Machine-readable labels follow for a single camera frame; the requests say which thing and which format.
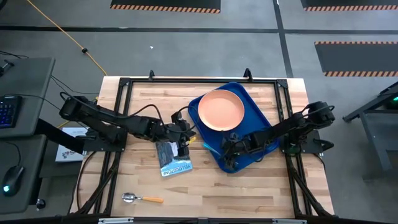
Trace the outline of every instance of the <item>metal spoon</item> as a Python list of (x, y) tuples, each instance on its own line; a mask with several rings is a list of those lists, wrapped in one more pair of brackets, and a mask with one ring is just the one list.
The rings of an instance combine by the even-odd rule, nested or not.
[(163, 203), (164, 201), (162, 198), (157, 197), (137, 197), (135, 194), (129, 192), (122, 194), (122, 199), (127, 203), (133, 203), (136, 199), (157, 203)]

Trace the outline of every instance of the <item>hazard tape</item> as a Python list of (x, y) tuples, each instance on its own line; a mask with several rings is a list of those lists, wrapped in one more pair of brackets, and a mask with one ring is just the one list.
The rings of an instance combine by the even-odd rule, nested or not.
[(326, 77), (398, 77), (398, 72), (324, 72)]
[(368, 11), (368, 10), (397, 10), (398, 5), (383, 5), (383, 6), (313, 6), (305, 7), (307, 12), (322, 12), (322, 11)]
[(398, 44), (397, 41), (316, 41), (318, 44)]
[(113, 4), (111, 9), (145, 10), (145, 11), (167, 11), (167, 12), (200, 12), (200, 13), (220, 13), (219, 9), (195, 8), (195, 7), (167, 7), (167, 6), (135, 6)]

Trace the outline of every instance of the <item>keyboard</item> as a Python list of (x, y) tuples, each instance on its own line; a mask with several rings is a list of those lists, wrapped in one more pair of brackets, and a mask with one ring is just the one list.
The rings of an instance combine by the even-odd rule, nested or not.
[(0, 129), (15, 127), (21, 103), (21, 96), (0, 97)]

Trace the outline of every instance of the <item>floor mat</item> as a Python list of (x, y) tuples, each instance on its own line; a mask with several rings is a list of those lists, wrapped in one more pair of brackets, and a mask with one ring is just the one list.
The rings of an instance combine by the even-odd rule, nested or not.
[(112, 0), (111, 9), (220, 13), (221, 0)]
[(327, 77), (398, 77), (396, 41), (318, 41), (315, 48)]
[(397, 0), (301, 0), (305, 11), (396, 10)]

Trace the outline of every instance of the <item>computer mouse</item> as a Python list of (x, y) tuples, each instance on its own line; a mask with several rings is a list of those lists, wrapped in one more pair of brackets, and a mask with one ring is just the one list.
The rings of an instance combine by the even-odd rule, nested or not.
[(4, 196), (12, 197), (18, 193), (24, 170), (22, 166), (13, 166), (7, 170), (6, 175), (2, 179), (2, 192)]

